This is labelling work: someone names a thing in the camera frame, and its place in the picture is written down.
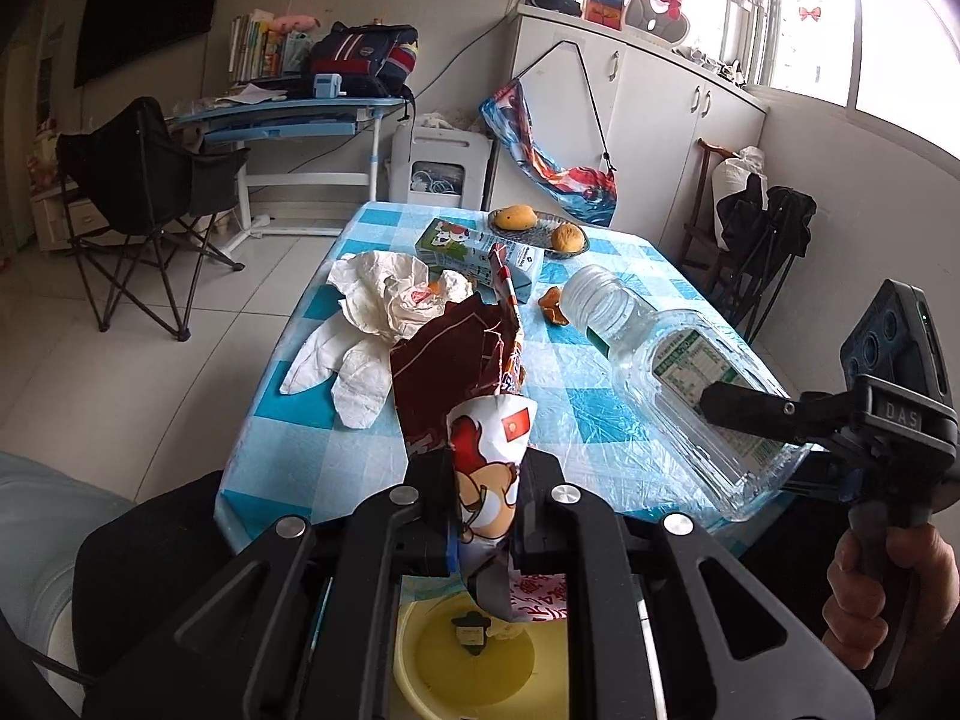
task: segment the desk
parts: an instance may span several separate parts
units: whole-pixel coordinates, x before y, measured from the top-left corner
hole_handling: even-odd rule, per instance
[[[376,174],[379,167],[380,122],[392,109],[403,104],[400,98],[333,98],[332,100],[279,100],[275,103],[233,105],[181,116],[174,127],[200,127],[205,143],[232,143],[243,148],[258,140],[289,140],[325,136],[355,135],[373,122],[370,162],[367,172],[287,172],[249,175],[243,166],[237,173],[240,206],[240,232],[224,245],[229,254],[251,235],[339,235],[339,227],[289,227],[272,224],[265,215],[256,219],[250,213],[249,187],[276,186],[365,186],[368,199],[376,200]]]
[[[371,202],[357,211],[326,259],[370,250],[413,254],[416,239],[435,217],[486,227],[483,212]],[[590,228],[589,236],[588,252],[544,262],[534,298],[520,306],[523,394],[538,404],[531,445],[556,455],[568,481],[602,495],[618,512],[659,519],[675,509],[677,480],[688,479],[688,473],[613,393],[607,360],[573,327],[548,325],[536,299],[584,265],[597,264],[656,308],[696,309],[747,347],[648,242],[599,228]],[[368,495],[403,479],[407,456],[392,396],[370,428],[352,430],[333,408],[335,376],[300,394],[280,394],[307,336],[339,310],[340,293],[322,281],[314,276],[280,336],[224,471],[215,517],[236,551],[283,514],[313,522],[342,517]],[[685,510],[739,553],[776,519],[784,498],[736,525],[724,523],[702,493],[685,501]]]

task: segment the metal screw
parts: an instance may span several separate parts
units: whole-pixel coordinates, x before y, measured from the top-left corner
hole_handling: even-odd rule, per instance
[[[390,490],[390,500],[397,506],[410,506],[410,504],[416,503],[418,498],[419,490],[410,487],[410,485],[402,485]]]
[[[689,536],[693,533],[693,520],[686,514],[667,514],[664,517],[664,528],[674,536]]]
[[[283,517],[277,522],[277,536],[280,538],[300,538],[306,531],[306,523],[299,517]]]
[[[580,499],[580,491],[573,485],[557,485],[550,490],[550,497],[557,503],[571,504]]]

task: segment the yellow bucket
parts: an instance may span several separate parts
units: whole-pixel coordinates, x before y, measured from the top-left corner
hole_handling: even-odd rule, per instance
[[[563,720],[568,717],[566,620],[496,621],[478,656],[451,620],[478,610],[469,593],[400,610],[394,677],[424,720]]]

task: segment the clear plastic bottle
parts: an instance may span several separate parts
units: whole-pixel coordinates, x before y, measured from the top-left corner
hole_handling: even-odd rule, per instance
[[[610,361],[614,391],[656,427],[726,519],[750,517],[808,454],[713,427],[700,414],[700,394],[714,381],[786,396],[728,327],[690,309],[657,311],[597,265],[570,278],[560,310]]]

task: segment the checkered tablecloth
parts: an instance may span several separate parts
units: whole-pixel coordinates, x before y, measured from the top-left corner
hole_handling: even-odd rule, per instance
[[[435,217],[476,229],[486,226],[486,214],[480,212],[371,202],[344,228],[328,258],[370,250],[414,254],[416,239]],[[686,471],[613,393],[607,361],[573,327],[548,325],[536,299],[548,287],[565,284],[582,266],[597,264],[656,308],[696,309],[723,324],[737,343],[743,341],[648,242],[598,228],[589,228],[589,237],[587,253],[544,261],[533,297],[520,307],[526,334],[523,389],[538,404],[531,444],[560,458],[568,481],[602,495],[619,512],[655,518],[682,508],[740,551],[784,501],[747,523],[721,522]],[[300,394],[280,394],[296,351],[336,313],[340,296],[314,277],[260,381],[216,505],[217,521],[237,551],[283,514],[302,514],[314,522],[342,517],[368,495],[403,479],[407,459],[392,399],[373,426],[352,430],[333,408],[332,378]]]

